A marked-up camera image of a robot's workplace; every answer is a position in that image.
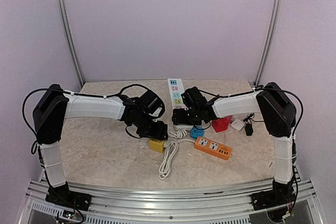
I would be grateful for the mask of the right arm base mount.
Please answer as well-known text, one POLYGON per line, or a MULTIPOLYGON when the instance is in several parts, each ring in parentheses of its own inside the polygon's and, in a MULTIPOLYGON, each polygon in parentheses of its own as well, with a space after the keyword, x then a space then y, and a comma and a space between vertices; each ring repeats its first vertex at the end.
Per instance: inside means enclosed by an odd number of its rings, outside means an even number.
POLYGON ((261 191, 251 195, 254 210, 262 210, 294 202, 296 194, 293 191, 284 193, 278 190, 261 191))

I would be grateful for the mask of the pink plug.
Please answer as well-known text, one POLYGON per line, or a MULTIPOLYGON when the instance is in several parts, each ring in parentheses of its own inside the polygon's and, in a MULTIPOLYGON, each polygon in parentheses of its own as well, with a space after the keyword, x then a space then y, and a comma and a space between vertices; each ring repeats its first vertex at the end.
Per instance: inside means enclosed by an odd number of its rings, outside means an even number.
POLYGON ((233 118, 233 116, 232 115, 230 115, 230 116, 227 116, 226 117, 230 122, 232 121, 232 118, 233 118))

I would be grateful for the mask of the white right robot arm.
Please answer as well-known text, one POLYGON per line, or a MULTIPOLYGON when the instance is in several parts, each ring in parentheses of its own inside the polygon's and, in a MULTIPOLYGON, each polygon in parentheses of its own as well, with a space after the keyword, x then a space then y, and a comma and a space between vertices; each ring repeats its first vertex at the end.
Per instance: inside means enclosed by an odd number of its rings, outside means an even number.
POLYGON ((275 147, 275 175, 268 199, 273 205, 281 204, 288 198, 295 181, 296 129, 302 119, 289 99, 295 94, 274 82, 243 93, 214 95, 211 100, 207 100, 205 94, 197 87, 186 89, 181 94, 186 107, 173 110, 173 125, 198 126, 231 115, 261 114, 275 147))

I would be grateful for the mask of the yellow cube socket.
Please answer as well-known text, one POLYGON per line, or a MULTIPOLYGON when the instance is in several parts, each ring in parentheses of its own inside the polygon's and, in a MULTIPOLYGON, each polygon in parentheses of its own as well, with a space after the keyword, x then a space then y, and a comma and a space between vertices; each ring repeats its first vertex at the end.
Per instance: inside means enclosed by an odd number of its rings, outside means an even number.
POLYGON ((149 148, 158 153, 163 153, 165 149, 165 140, 149 139, 149 148))

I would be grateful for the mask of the blue plug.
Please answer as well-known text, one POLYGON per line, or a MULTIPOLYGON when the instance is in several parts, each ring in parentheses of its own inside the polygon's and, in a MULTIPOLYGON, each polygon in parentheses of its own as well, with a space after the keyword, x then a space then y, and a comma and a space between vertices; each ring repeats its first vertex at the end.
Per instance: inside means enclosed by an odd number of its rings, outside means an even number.
POLYGON ((203 137, 205 133, 205 130, 201 127, 193 127, 190 130, 190 138, 197 139, 198 137, 203 137))

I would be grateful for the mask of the black plug with cable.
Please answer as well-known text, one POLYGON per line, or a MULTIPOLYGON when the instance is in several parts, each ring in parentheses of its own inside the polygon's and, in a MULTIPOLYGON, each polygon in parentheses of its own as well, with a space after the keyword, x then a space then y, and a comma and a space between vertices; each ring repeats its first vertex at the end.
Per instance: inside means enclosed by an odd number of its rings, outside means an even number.
POLYGON ((251 113, 249 115, 247 115, 244 119, 243 122, 245 123, 245 133, 247 136, 252 136, 253 135, 253 123, 263 123, 263 121, 261 120, 255 120, 254 119, 255 114, 251 113))

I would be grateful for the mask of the long white power strip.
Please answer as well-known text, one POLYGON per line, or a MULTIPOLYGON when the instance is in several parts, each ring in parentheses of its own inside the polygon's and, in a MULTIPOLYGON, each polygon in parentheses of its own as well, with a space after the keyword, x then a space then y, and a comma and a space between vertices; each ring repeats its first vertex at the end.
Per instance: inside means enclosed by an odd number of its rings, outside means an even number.
POLYGON ((179 117, 175 113, 175 109, 186 109, 183 103, 182 93, 184 93, 184 86, 181 79, 178 78, 168 78, 167 80, 170 92, 170 99, 173 109, 172 122, 175 131, 189 131, 192 127, 186 123, 180 123, 179 117))

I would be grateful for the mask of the red cube socket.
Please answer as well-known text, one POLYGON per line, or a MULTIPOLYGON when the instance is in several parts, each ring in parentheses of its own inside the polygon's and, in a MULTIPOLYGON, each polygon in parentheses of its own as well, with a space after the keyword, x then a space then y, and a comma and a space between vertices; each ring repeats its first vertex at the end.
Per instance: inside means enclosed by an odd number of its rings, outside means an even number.
POLYGON ((226 131, 229 125, 230 125, 230 119, 228 118, 212 120, 212 127, 216 133, 226 131))

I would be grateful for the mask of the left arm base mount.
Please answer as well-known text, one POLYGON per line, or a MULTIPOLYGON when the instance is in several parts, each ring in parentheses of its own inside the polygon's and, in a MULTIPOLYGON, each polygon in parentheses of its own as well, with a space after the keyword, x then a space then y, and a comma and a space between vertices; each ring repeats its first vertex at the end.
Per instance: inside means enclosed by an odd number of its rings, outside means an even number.
POLYGON ((55 205, 72 208, 80 211, 88 211, 92 196, 90 194, 70 191, 67 196, 57 196, 53 192, 48 192, 45 200, 55 205))

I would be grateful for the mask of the orange power strip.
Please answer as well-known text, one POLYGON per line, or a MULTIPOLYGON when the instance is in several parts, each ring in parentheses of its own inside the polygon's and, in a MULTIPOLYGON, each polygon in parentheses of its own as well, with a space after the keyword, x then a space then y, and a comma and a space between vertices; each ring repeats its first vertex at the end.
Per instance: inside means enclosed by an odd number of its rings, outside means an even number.
POLYGON ((198 137, 194 143, 194 148, 209 154, 211 156, 218 157, 223 160, 229 160, 232 154, 232 148, 204 137, 198 137))

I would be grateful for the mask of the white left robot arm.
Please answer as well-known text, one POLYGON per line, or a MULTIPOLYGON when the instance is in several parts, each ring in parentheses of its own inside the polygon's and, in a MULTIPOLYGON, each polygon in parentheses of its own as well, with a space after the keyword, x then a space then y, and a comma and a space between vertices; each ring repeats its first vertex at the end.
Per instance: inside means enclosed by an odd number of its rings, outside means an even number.
POLYGON ((160 120, 165 112, 162 99, 149 88, 139 97, 124 94, 125 88, 109 95, 78 93, 58 84, 31 91, 24 98, 22 117, 33 133, 31 152, 37 152, 53 197, 66 206, 73 201, 62 165, 59 142, 68 120, 103 119, 134 126, 132 138, 168 138, 167 124, 160 120))

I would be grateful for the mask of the white plug adapter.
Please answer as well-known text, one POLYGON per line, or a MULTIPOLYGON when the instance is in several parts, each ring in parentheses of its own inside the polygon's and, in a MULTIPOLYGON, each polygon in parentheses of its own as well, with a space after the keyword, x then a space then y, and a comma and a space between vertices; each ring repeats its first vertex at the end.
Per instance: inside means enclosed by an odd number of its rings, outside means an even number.
POLYGON ((235 119, 231 122, 230 126, 234 131, 240 132, 245 127, 245 123, 239 119, 235 119))

